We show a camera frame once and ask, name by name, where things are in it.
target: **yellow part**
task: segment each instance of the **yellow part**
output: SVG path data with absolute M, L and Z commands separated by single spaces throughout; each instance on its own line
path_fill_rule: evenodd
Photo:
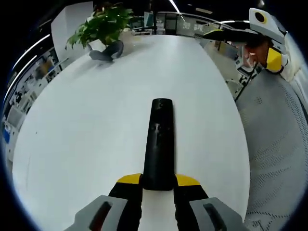
M 269 48 L 268 58 L 266 60 L 266 69 L 272 72 L 278 72 L 282 68 L 282 55 L 278 51 Z
M 176 174 L 179 186 L 191 186 L 200 185 L 200 182 L 191 177 L 186 177 L 184 175 Z
M 205 33 L 204 35 L 208 35 L 209 33 L 212 33 L 212 32 L 215 32 L 215 31 L 222 31 L 222 29 L 215 29 L 215 30 L 212 30 L 212 31 L 210 31 L 210 32 Z
M 117 183 L 139 184 L 140 175 L 141 173 L 124 176 L 119 179 Z

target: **wall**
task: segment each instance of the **wall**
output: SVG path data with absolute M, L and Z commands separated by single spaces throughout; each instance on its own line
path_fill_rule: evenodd
M 293 80 L 290 82 L 297 93 L 306 111 L 308 112 L 308 67 L 302 51 L 288 33 L 285 37 L 285 46 L 291 59 L 291 73 Z
M 19 80 L 19 82 L 17 83 L 16 88 L 14 88 L 14 90 L 12 91 L 12 93 L 9 95 L 9 102 L 10 104 L 12 104 L 12 100 L 14 99 L 14 95 L 15 92 L 18 92 L 22 89 L 22 87 L 25 85 L 25 81 L 26 79 L 32 74 L 34 73 L 34 71 L 37 69 L 37 67 L 42 63 L 42 59 L 37 60 L 35 63 L 32 64 L 32 66 L 23 73 L 21 79 Z
M 87 50 L 84 50 L 80 44 L 76 44 L 74 49 L 67 46 L 66 42 L 74 34 L 78 26 L 86 21 L 93 12 L 93 2 L 83 2 L 65 7 L 51 23 L 51 35 L 55 51 L 59 61 L 69 57 L 65 65 L 68 66 L 74 60 L 81 57 Z
M 195 36 L 195 34 L 203 35 L 214 29 L 218 29 L 219 26 L 214 23 L 208 23 L 208 21 L 195 19 L 185 16 L 185 21 L 178 17 L 177 34 L 186 36 Z

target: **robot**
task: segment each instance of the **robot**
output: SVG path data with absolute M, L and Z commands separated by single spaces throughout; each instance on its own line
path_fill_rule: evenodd
M 76 213 L 65 231 L 137 231 L 142 190 L 171 191 L 179 231 L 246 231 L 241 216 L 217 198 L 209 198 L 200 183 L 174 170 L 173 103 L 152 103 L 143 174 L 119 179 L 108 196 L 101 195 Z
M 266 11 L 250 8 L 249 24 L 250 29 L 218 29 L 206 33 L 203 38 L 229 41 L 234 45 L 246 45 L 251 48 L 256 48 L 267 40 L 269 41 L 269 49 L 266 65 L 263 68 L 275 74 L 281 74 L 286 68 L 289 68 L 291 64 L 284 43 L 287 31 L 279 21 Z M 245 59 L 244 47 L 241 47 L 239 57 L 235 60 L 235 68 L 241 75 L 254 78 L 262 70 L 262 67 L 259 64 L 247 66 L 244 64 Z

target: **white tabletop surface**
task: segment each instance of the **white tabletop surface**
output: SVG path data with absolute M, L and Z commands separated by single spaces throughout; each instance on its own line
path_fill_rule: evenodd
M 174 103 L 177 173 L 197 179 L 208 196 L 245 217 L 248 150 L 220 72 L 193 38 L 135 39 L 133 53 L 113 64 L 85 55 L 69 65 L 24 121 L 13 181 L 44 231 L 67 228 L 119 178 L 142 173 L 155 98 Z M 144 191 L 139 230 L 177 230 L 174 211 L 172 192 Z

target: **gray perforated surface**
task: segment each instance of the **gray perforated surface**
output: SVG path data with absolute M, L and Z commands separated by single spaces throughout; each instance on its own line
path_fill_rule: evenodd
M 308 184 L 307 121 L 290 84 L 267 71 L 248 84 L 236 104 L 251 169 L 245 225 L 252 231 L 276 231 Z

